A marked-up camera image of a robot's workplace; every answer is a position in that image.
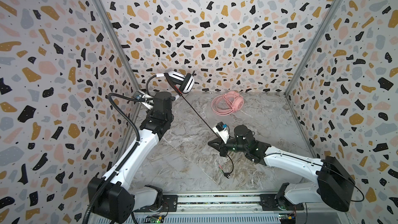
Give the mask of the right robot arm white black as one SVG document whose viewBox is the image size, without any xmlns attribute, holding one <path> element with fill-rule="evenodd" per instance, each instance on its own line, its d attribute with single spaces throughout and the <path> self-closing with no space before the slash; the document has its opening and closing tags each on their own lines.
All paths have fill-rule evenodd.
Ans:
<svg viewBox="0 0 398 224">
<path fill-rule="evenodd" d="M 220 122 L 213 127 L 213 132 L 217 138 L 209 141 L 208 146 L 220 156 L 242 152 L 254 164 L 283 169 L 308 180 L 300 184 L 283 183 L 273 198 L 262 201 L 262 206 L 290 211 L 304 203 L 324 203 L 336 211 L 349 210 L 355 182 L 335 157 L 318 159 L 283 151 L 257 141 L 245 125 L 237 126 L 230 136 L 229 127 Z"/>
</svg>

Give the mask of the white black headphones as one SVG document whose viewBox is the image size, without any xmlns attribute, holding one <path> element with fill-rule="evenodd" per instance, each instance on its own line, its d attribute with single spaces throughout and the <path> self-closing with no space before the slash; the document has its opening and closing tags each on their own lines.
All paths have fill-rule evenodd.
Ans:
<svg viewBox="0 0 398 224">
<path fill-rule="evenodd" d="M 170 71 L 167 74 L 169 75 L 169 78 L 174 83 L 174 85 L 179 86 L 178 87 L 179 92 L 183 94 L 188 94 L 192 90 L 194 86 L 193 74 L 187 73 L 186 75 L 183 75 L 176 71 Z M 162 78 L 162 77 L 165 77 L 165 73 L 155 74 L 148 79 L 148 81 L 146 82 L 146 93 L 148 95 L 152 96 L 152 94 L 149 91 L 149 82 L 154 78 Z"/>
</svg>

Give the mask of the pink headphones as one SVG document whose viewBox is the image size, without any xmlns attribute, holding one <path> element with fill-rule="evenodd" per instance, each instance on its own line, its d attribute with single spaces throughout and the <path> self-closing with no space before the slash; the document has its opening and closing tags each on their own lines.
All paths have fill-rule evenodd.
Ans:
<svg viewBox="0 0 398 224">
<path fill-rule="evenodd" d="M 211 108 L 216 115 L 227 116 L 240 111 L 244 102 L 244 98 L 239 93 L 230 91 L 214 98 Z"/>
</svg>

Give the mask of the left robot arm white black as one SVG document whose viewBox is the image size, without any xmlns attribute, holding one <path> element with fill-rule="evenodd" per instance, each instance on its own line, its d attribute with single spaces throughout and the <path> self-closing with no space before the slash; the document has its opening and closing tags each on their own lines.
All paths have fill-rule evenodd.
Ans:
<svg viewBox="0 0 398 224">
<path fill-rule="evenodd" d="M 96 214 L 118 224 L 124 223 L 134 211 L 146 208 L 158 211 L 163 206 L 163 190 L 145 185 L 129 193 L 134 176 L 151 150 L 158 144 L 174 120 L 170 92 L 158 92 L 150 101 L 153 107 L 139 127 L 129 120 L 136 138 L 116 164 L 101 178 L 94 177 L 88 184 L 89 205 L 83 216 L 87 224 Z"/>
</svg>

